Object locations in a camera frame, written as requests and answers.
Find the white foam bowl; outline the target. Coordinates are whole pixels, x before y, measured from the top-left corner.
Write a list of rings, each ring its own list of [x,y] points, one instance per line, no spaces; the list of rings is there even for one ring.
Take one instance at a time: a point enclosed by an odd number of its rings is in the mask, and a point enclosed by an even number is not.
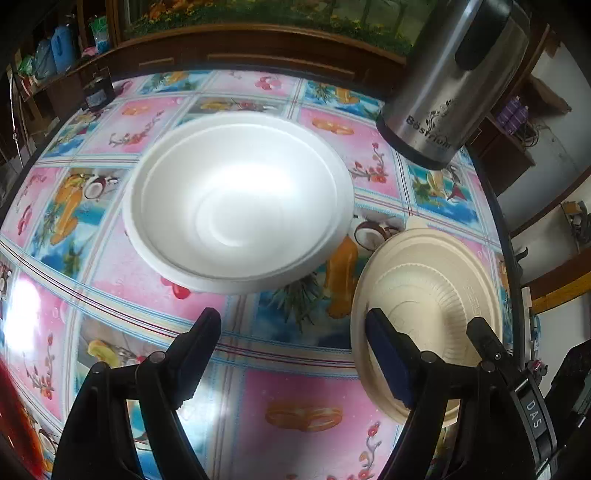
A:
[[[353,219],[353,182],[325,139],[256,112],[206,115],[141,156],[125,230],[160,276],[190,290],[249,294],[314,272]]]

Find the red scalloped glass plate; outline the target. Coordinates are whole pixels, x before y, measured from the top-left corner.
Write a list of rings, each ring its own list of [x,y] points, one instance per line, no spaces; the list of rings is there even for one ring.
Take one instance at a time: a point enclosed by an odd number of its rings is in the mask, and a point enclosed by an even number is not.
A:
[[[43,479],[42,447],[4,362],[1,362],[1,433],[27,471],[35,479]]]

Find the flower wall picture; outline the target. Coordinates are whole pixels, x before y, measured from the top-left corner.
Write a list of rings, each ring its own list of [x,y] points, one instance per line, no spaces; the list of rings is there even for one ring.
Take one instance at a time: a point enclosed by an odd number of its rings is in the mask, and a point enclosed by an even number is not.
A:
[[[435,1],[126,1],[124,34],[137,38],[169,29],[222,23],[318,30],[407,56]]]

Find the stainless steel electric kettle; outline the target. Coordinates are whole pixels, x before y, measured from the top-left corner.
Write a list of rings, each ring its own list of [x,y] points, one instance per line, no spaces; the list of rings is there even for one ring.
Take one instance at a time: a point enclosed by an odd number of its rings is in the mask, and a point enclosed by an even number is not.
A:
[[[514,77],[529,35],[514,1],[438,2],[377,129],[411,162],[446,168]]]

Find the colourful patterned tablecloth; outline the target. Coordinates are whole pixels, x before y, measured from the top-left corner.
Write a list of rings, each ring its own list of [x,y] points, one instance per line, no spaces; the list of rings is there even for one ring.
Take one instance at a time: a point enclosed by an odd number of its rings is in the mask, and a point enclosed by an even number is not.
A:
[[[36,479],[90,368],[135,367],[206,308],[221,337],[178,419],[212,479],[375,479],[403,423],[351,352],[356,283],[421,219],[480,261],[512,333],[499,215],[466,151],[430,171],[381,102],[290,75],[131,77],[1,164],[1,359]]]

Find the blue plastic jug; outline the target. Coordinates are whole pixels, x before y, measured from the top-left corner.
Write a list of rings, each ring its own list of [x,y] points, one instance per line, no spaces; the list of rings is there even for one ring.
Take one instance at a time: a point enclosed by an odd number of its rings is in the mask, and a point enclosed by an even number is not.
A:
[[[51,37],[50,45],[57,73],[62,74],[69,70],[75,63],[69,28],[65,25],[58,26]]]

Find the beige paper bowl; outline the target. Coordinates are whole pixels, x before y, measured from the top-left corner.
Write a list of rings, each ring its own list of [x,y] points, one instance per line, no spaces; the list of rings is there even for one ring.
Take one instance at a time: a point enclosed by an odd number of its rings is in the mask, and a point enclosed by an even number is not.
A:
[[[363,268],[351,312],[353,361],[378,409],[403,424],[410,411],[394,398],[365,334],[365,317],[381,309],[420,350],[473,367],[480,356],[468,339],[470,320],[484,318],[497,336],[503,315],[494,284],[477,256],[452,235],[408,217],[405,230],[384,242]]]

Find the small black round device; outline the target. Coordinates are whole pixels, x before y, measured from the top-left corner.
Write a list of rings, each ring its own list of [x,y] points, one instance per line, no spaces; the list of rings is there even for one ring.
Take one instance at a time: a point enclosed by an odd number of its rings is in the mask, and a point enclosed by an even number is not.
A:
[[[83,87],[86,108],[97,111],[104,108],[115,99],[115,91],[109,76],[93,78]]]

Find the dark wooden cabinet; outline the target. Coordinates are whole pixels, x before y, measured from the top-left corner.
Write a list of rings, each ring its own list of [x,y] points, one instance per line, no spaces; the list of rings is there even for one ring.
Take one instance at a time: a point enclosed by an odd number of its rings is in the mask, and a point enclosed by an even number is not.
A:
[[[106,68],[114,79],[207,68],[294,72],[387,95],[407,59],[366,42],[318,30],[270,24],[190,26],[145,35],[56,75],[34,90],[59,111],[82,98],[82,86]]]

